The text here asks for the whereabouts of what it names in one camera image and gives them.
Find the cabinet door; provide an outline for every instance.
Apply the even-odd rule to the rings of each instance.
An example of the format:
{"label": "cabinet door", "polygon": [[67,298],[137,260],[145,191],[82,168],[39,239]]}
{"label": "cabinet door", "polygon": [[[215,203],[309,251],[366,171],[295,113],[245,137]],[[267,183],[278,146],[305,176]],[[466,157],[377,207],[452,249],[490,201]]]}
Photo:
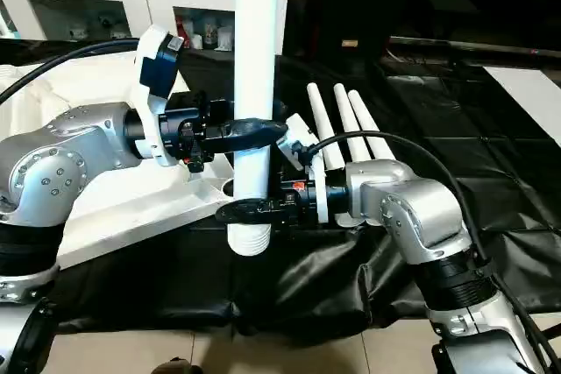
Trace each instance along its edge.
{"label": "cabinet door", "polygon": [[[231,26],[233,30],[236,0],[148,0],[148,6],[152,21],[175,35],[180,35],[177,32],[177,25],[182,23],[184,27],[187,27],[187,22],[189,22],[188,25],[192,25],[191,31],[202,35],[203,41],[207,36],[209,25]],[[286,14],[287,0],[277,0],[277,54],[282,54]],[[209,44],[211,48],[214,48],[212,43],[204,44]]]}
{"label": "cabinet door", "polygon": [[146,0],[3,0],[22,39],[139,37],[150,26]]}

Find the red label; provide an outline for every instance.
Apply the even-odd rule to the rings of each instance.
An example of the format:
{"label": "red label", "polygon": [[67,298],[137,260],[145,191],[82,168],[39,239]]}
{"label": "red label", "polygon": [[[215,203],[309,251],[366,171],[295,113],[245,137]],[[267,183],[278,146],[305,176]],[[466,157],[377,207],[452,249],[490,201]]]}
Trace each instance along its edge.
{"label": "red label", "polygon": [[296,181],[296,183],[292,183],[292,187],[297,192],[301,192],[306,188],[306,184],[303,181]]}

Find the white panel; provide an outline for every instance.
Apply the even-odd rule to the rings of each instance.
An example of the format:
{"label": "white panel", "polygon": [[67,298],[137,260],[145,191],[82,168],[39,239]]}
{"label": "white panel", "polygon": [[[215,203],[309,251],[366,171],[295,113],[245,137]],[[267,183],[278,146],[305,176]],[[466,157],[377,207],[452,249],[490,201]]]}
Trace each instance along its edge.
{"label": "white panel", "polygon": [[539,70],[485,67],[521,107],[561,146],[561,88]]}

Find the glass shelf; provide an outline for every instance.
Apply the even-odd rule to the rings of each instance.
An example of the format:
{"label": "glass shelf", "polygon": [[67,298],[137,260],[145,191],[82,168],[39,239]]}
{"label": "glass shelf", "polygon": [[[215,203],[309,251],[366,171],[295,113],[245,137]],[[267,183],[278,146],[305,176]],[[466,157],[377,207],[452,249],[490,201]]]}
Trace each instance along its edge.
{"label": "glass shelf", "polygon": [[46,39],[122,39],[131,36],[122,2],[29,0]]}
{"label": "glass shelf", "polygon": [[234,49],[234,12],[174,7],[177,33],[185,46],[197,50],[232,52]]}

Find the white pipe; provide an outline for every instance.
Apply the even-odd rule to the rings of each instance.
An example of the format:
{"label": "white pipe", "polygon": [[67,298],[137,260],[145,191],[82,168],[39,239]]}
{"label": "white pipe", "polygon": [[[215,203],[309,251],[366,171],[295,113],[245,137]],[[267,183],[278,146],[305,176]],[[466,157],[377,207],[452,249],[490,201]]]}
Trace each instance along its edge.
{"label": "white pipe", "polygon": [[[273,117],[277,0],[236,0],[234,118]],[[234,199],[266,198],[269,147],[234,153]],[[231,224],[228,243],[242,256],[269,245],[271,225]]]}
{"label": "white pipe", "polygon": [[[357,91],[351,90],[349,92],[349,101],[351,101],[352,109],[354,109],[363,131],[380,131]],[[389,149],[386,139],[366,138],[366,141],[370,145],[370,149],[376,159],[395,159],[394,153]]]}
{"label": "white pipe", "polygon": [[[314,114],[314,120],[316,121],[317,136],[319,137],[319,140],[325,140],[335,136],[325,105],[323,105],[322,95],[319,93],[317,85],[313,82],[309,83],[306,89],[308,90],[309,103],[312,106],[312,113]],[[322,151],[323,159],[325,160],[325,167],[328,170],[344,168],[343,154],[341,153],[337,143],[327,145],[322,149]]]}
{"label": "white pipe", "polygon": [[[331,126],[331,121],[327,115],[327,110],[323,104],[322,95],[315,83],[309,83],[306,87],[308,90],[309,103],[312,107],[312,113],[314,114],[314,120],[316,121],[317,135],[320,140],[331,138],[335,136],[333,127]],[[344,168],[344,158],[339,145],[337,143],[327,145],[322,149],[323,159],[325,161],[325,166],[328,170],[335,170],[338,168]],[[360,225],[364,219],[353,218],[348,213],[345,214],[335,214],[335,221],[339,227],[352,228]]]}
{"label": "white pipe", "polygon": [[[344,90],[343,84],[338,83],[333,87],[333,90],[335,91],[335,99],[337,100],[339,114],[341,114],[341,120],[343,121],[344,131],[359,131],[359,123],[352,112],[351,103],[349,102],[349,97]],[[370,152],[368,148],[366,148],[366,143],[363,138],[347,139],[347,144],[351,152],[352,162],[370,160]]]}

